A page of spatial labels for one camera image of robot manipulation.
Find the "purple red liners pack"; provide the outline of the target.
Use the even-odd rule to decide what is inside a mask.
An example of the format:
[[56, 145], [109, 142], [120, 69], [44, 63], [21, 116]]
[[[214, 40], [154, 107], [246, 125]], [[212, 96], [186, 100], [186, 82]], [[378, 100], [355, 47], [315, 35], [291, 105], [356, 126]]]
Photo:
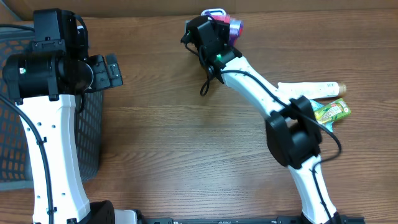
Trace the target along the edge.
[[243, 26], [244, 26], [243, 21], [237, 20], [237, 19], [231, 17], [229, 14], [216, 15], [213, 18], [216, 19], [217, 21], [221, 21], [221, 22], [229, 24], [228, 44], [233, 46], [243, 32]]

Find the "white gold cream tube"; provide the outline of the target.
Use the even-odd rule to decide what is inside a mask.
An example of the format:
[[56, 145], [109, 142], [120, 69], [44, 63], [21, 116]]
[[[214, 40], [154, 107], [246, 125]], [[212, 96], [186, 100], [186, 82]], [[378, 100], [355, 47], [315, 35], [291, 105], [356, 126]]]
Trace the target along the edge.
[[309, 100], [335, 98], [347, 92], [346, 85], [338, 82], [279, 82], [278, 89], [294, 98], [305, 96]]

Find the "green yellow snack packet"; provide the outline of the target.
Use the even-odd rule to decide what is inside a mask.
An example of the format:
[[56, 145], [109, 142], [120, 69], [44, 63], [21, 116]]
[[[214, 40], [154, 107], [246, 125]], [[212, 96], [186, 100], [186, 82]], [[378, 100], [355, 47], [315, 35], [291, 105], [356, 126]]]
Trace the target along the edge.
[[344, 99], [337, 99], [314, 111], [315, 118], [320, 124], [327, 124], [345, 118], [351, 114]]

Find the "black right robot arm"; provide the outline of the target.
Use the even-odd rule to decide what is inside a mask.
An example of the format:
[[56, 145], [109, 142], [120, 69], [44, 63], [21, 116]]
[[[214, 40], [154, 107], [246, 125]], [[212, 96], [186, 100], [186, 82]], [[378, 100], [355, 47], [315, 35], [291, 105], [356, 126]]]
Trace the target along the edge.
[[339, 214], [331, 202], [321, 164], [321, 131], [310, 100], [280, 92], [255, 71], [243, 54], [230, 43], [232, 21], [202, 15], [185, 24], [181, 38], [193, 44], [193, 54], [206, 72], [200, 94], [208, 93], [210, 82], [236, 90], [264, 118], [267, 147], [274, 159], [289, 169], [302, 201], [304, 223], [338, 223]]

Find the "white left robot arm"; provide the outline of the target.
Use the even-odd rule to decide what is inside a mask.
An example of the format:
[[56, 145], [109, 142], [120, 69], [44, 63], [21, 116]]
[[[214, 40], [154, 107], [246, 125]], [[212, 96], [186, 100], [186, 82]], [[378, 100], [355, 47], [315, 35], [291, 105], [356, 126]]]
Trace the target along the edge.
[[88, 53], [88, 30], [74, 12], [34, 12], [29, 53], [8, 57], [2, 71], [7, 104], [21, 118], [33, 174], [34, 223], [137, 224], [134, 210], [116, 210], [86, 196], [75, 143], [76, 96], [121, 86], [114, 54]]

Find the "white barcode scanner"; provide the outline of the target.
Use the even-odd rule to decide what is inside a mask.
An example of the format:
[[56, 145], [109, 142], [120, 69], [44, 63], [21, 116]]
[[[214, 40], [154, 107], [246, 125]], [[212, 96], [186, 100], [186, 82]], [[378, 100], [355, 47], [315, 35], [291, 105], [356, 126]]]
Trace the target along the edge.
[[226, 16], [227, 13], [222, 8], [212, 8], [212, 9], [205, 9], [201, 12], [201, 15], [210, 15], [210, 16]]

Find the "grey plastic mesh basket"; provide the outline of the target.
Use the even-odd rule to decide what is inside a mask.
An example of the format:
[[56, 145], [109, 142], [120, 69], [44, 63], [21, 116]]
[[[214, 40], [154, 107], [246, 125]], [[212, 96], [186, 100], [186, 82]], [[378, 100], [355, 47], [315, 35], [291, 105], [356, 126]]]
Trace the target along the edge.
[[[34, 33], [1, 29], [1, 67], [12, 54], [28, 51]], [[81, 180], [93, 179], [99, 169], [103, 93], [87, 93], [85, 110], [75, 115], [75, 142]], [[1, 190], [33, 188], [30, 157], [20, 116], [1, 102]]]

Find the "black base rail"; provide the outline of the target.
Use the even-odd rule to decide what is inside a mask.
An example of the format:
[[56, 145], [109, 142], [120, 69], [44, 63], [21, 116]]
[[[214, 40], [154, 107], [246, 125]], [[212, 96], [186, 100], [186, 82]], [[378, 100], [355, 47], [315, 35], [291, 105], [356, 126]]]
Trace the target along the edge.
[[243, 218], [243, 219], [173, 219], [144, 218], [139, 215], [138, 224], [308, 224], [303, 216], [280, 216], [277, 218]]

